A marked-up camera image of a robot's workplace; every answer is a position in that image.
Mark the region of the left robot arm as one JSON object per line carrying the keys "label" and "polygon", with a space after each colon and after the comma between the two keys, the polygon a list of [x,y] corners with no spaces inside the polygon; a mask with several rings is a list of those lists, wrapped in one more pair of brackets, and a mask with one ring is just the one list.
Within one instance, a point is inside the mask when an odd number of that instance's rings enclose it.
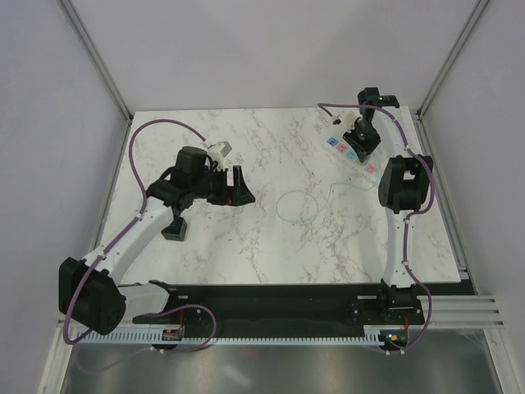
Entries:
{"label": "left robot arm", "polygon": [[231,145],[222,141],[206,149],[183,147],[169,167],[145,189],[137,213],[106,245],[82,259],[66,259],[58,273],[58,308],[68,319],[102,335],[123,320],[153,314],[173,322],[180,303],[170,287],[159,281],[122,286],[126,271],[157,235],[171,241],[185,238],[187,224],[181,213],[196,199],[219,206],[243,206],[255,201],[242,169],[227,168]]}

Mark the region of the white usb charger plug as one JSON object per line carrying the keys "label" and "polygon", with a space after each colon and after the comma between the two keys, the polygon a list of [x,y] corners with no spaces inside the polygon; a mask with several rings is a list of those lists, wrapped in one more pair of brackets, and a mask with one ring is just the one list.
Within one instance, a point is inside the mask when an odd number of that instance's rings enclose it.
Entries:
{"label": "white usb charger plug", "polygon": [[228,168],[226,169],[226,189],[230,193],[235,187],[235,172]]}

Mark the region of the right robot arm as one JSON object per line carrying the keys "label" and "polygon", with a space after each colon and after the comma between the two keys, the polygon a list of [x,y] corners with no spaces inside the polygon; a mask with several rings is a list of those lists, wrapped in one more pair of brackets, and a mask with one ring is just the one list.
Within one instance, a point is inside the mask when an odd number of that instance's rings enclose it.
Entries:
{"label": "right robot arm", "polygon": [[400,109],[394,95],[381,94],[377,87],[358,93],[359,110],[344,119],[343,140],[361,163],[372,158],[377,148],[386,150],[388,160],[379,180],[379,204],[386,211],[388,244],[386,267],[375,304],[377,317],[394,323],[404,316],[422,323],[418,289],[423,288],[410,267],[413,255],[415,219],[434,203],[433,159],[416,153],[399,120],[388,111]]}

